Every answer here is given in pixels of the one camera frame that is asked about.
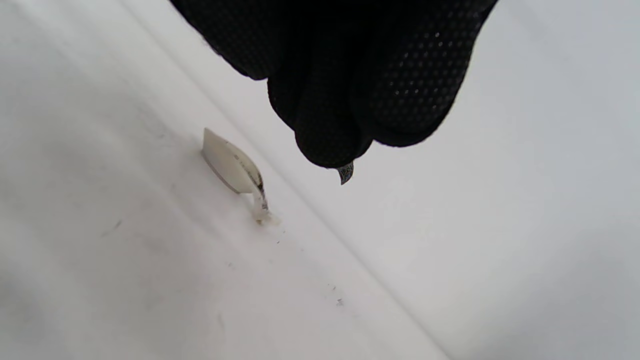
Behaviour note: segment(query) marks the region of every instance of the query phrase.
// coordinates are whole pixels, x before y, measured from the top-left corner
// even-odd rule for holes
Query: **textured glove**
[[[409,146],[448,114],[497,0],[172,0],[316,165]]]

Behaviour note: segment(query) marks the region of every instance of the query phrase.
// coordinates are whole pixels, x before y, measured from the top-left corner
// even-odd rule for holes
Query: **white surface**
[[[0,158],[3,230],[14,234],[0,256],[16,290],[0,293],[57,331],[11,327],[15,351],[15,339],[47,334],[43,352],[63,344],[80,358],[441,357],[369,271],[456,360],[640,356],[636,2],[502,0],[445,124],[416,147],[374,146],[343,188],[299,154],[264,84],[235,74],[169,4],[21,3],[31,20],[0,22],[16,49],[1,55],[13,97],[3,95],[12,120]],[[34,24],[46,41],[10,41],[40,36]],[[286,234],[230,227],[245,209],[192,152],[212,123],[258,162]],[[33,145],[54,138],[67,145]],[[119,242],[100,238],[123,214],[107,236]],[[147,232],[168,255],[133,236]],[[238,261],[244,272],[224,272]],[[357,320],[336,312],[347,296],[335,307],[323,288],[336,279]],[[195,293],[176,295],[183,284]],[[145,311],[153,291],[168,300]],[[221,309],[236,321],[227,338]]]
[[[1,359],[445,359],[117,4],[83,6],[0,2]],[[205,126],[281,227],[211,172]]]

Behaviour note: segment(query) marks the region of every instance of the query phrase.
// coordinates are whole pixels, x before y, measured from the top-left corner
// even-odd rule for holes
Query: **black glove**
[[[172,0],[269,100],[316,165],[373,140],[409,146],[442,123],[497,0]]]

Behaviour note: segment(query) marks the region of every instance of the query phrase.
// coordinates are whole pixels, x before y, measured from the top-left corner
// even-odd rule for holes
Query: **scratch mark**
[[[120,227],[120,225],[122,225],[122,219],[118,220],[118,222],[110,230],[107,230],[107,231],[103,232],[100,235],[100,237],[103,238],[103,237],[111,234],[112,232],[116,231]]]

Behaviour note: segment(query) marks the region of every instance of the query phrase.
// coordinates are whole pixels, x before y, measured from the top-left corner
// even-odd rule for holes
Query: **tool tip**
[[[338,174],[340,174],[340,185],[346,184],[347,181],[351,179],[351,176],[353,176],[353,161],[336,170],[338,170]]]

